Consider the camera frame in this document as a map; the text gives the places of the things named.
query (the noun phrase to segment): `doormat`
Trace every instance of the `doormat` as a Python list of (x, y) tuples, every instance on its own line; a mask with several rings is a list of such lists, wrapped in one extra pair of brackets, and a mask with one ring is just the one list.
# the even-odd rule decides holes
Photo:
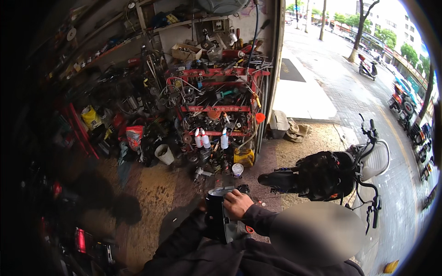
[(306, 82), (299, 73), (298, 69), (296, 69), (295, 65), (293, 65), (293, 63), (288, 58), (282, 59), (279, 79), (300, 81), (304, 83)]

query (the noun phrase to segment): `yellow road line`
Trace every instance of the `yellow road line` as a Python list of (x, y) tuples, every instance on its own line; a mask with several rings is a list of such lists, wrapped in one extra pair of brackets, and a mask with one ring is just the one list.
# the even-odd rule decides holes
[[(365, 89), (363, 84), (353, 74), (351, 74), (351, 77), (356, 81), (357, 84), (359, 84), (359, 86), (362, 88), (362, 90), (364, 90), (364, 93), (369, 93), (369, 91)], [(376, 103), (375, 101), (373, 101), (373, 103), (375, 104), (375, 106), (380, 111), (380, 113), (384, 117), (385, 121), (387, 122), (387, 124), (391, 128), (391, 131), (392, 131), (392, 133), (393, 133), (393, 135), (394, 135), (394, 137), (395, 137), (395, 139), (396, 139), (396, 141), (397, 141), (397, 143), (398, 143), (398, 145), (400, 147), (400, 151), (402, 152), (402, 155), (404, 156), (405, 163), (407, 164), (408, 173), (410, 175), (410, 179), (411, 179), (411, 182), (412, 182), (413, 199), (414, 199), (414, 202), (415, 202), (415, 234), (414, 234), (414, 240), (416, 240), (417, 233), (418, 233), (417, 225), (418, 225), (419, 209), (418, 209), (418, 205), (417, 205), (416, 183), (415, 183), (414, 178), (413, 178), (413, 172), (411, 170), (411, 164), (410, 164), (410, 161), (408, 160), (407, 152), (405, 151), (405, 148), (402, 145), (402, 141), (399, 138), (399, 135), (397, 134), (395, 128), (393, 127), (393, 124), (391, 123), (390, 119), (388, 119), (387, 115), (382, 110), (382, 107), (378, 105), (378, 103)]]

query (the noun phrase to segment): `brick pavement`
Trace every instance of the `brick pavement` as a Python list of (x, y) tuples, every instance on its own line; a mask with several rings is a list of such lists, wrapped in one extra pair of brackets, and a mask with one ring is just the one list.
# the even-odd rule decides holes
[(292, 33), (285, 36), (284, 47), (316, 75), (336, 107), (341, 124), (352, 128), (359, 142), (366, 142), (360, 129), (358, 113), (361, 113), (366, 120), (375, 120), (381, 138), (390, 146), (389, 170), (373, 179), (382, 196), (383, 209), (380, 212), (378, 253), (371, 271), (366, 274), (378, 275), (386, 263), (404, 260), (412, 248), (423, 227), (426, 213), (421, 213), (420, 204), (428, 194), (428, 187), (420, 182), (410, 140), (396, 122), (396, 115), (388, 108), (389, 84), (359, 75), (358, 66), (340, 55), (342, 49), (333, 51), (339, 46), (321, 42), (304, 32), (289, 32)]

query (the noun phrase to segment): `plastic bag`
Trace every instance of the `plastic bag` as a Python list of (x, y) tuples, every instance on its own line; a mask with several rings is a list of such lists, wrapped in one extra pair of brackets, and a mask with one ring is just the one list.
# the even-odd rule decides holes
[(129, 146), (132, 150), (138, 151), (141, 145), (141, 138), (143, 138), (144, 126), (134, 125), (126, 127), (126, 137)]
[(81, 112), (81, 117), (90, 130), (93, 130), (103, 123), (100, 119), (100, 116), (98, 116), (92, 106), (88, 106), (83, 109), (83, 111)]

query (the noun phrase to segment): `tree trunk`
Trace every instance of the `tree trunk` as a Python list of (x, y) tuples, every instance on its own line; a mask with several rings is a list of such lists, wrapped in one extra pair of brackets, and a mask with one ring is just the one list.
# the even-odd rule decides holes
[(309, 26), (310, 26), (310, 22), (312, 21), (312, 11), (310, 10), (310, 0), (307, 0), (307, 20), (305, 22), (305, 30), (304, 32), (308, 33), (309, 30)]
[(299, 27), (298, 27), (298, 23), (299, 23), (299, 19), (298, 19), (298, 0), (295, 1), (295, 7), (296, 7), (296, 29), (299, 30)]
[(354, 39), (354, 46), (353, 46), (353, 49), (351, 50), (350, 56), (348, 57), (349, 62), (354, 62), (354, 60), (356, 58), (356, 53), (358, 51), (359, 43), (361, 42), (362, 31), (364, 29), (364, 21), (365, 21), (365, 19), (367, 19), (367, 15), (370, 14), (371, 8), (373, 8), (374, 5), (379, 3), (379, 0), (373, 2), (373, 4), (370, 5), (366, 14), (364, 14), (363, 1), (359, 0), (359, 3), (360, 3), (360, 9), (359, 9), (360, 17), (359, 17), (358, 34), (356, 35), (356, 38)]
[(433, 68), (433, 64), (430, 62), (430, 74), (428, 76), (427, 91), (425, 92), (425, 99), (423, 101), (422, 109), (419, 112), (419, 118), (421, 118), (421, 119), (423, 118), (423, 116), (427, 112), (428, 104), (430, 103), (431, 92), (433, 91), (433, 78), (434, 78), (434, 68)]
[(324, 9), (322, 10), (322, 24), (321, 24), (321, 32), (319, 33), (319, 39), (323, 40), (323, 36), (324, 36), (324, 26), (325, 26), (325, 6), (327, 4), (327, 0), (324, 0)]

